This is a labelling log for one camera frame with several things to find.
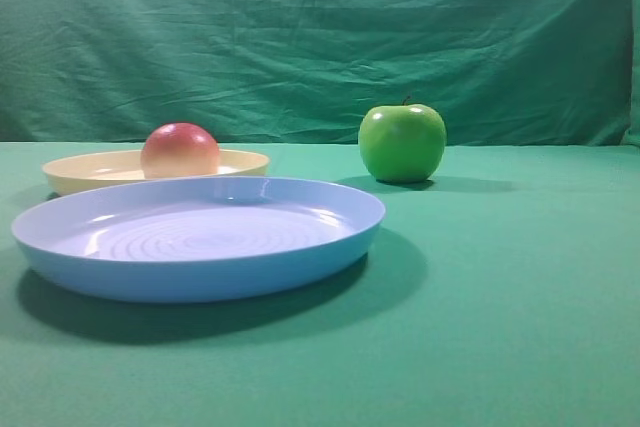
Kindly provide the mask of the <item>round red-yellow bread bun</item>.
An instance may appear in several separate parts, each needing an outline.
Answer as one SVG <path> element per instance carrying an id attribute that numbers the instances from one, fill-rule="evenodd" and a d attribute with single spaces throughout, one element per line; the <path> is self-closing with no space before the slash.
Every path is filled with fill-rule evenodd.
<path id="1" fill-rule="evenodd" d="M 140 155 L 147 179 L 215 174 L 220 148 L 214 137 L 192 123 L 170 123 L 155 129 Z"/>

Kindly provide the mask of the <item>blue plastic plate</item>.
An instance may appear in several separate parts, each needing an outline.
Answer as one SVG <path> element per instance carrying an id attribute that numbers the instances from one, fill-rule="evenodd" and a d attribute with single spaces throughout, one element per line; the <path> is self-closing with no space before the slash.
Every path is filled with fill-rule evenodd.
<path id="1" fill-rule="evenodd" d="M 72 194 L 12 223 L 41 277 L 126 302 L 199 303 L 301 287 L 364 257 L 386 214 L 376 196 L 280 177 L 147 181 Z"/>

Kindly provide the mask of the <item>yellow plastic plate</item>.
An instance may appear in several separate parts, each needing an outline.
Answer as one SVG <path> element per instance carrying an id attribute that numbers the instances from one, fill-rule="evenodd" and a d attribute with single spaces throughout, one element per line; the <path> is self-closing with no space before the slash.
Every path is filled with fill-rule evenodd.
<path id="1" fill-rule="evenodd" d="M 264 176 L 270 158 L 262 153 L 222 149 L 214 176 Z M 51 190 L 65 196 L 145 181 L 140 150 L 118 150 L 60 158 L 42 166 Z"/>

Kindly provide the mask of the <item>green apple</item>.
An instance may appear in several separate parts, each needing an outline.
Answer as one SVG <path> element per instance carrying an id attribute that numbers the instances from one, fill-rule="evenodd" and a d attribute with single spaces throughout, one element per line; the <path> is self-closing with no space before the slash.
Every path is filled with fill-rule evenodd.
<path id="1" fill-rule="evenodd" d="M 360 123 L 362 162 L 376 180 L 420 183 L 437 170 L 447 144 L 447 130 L 433 108 L 405 99 L 399 105 L 371 108 Z"/>

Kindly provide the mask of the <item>green table cloth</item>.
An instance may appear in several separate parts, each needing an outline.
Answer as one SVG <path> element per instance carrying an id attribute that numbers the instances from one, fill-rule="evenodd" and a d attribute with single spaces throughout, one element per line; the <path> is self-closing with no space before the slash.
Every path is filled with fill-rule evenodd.
<path id="1" fill-rule="evenodd" d="M 41 280 L 10 233 L 44 163 L 1 147 L 5 426 L 635 426 L 639 151 L 451 147 L 433 181 L 379 184 L 352 145 L 260 144 L 273 175 L 386 205 L 362 263 L 272 297 L 186 306 Z"/>

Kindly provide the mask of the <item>green backdrop cloth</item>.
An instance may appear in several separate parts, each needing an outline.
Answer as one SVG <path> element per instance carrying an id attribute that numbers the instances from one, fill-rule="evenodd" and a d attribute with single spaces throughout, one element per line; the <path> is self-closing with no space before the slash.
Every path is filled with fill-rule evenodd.
<path id="1" fill-rule="evenodd" d="M 639 0 L 1 0 L 1 137 L 351 143 L 376 105 L 453 145 L 639 140 Z"/>

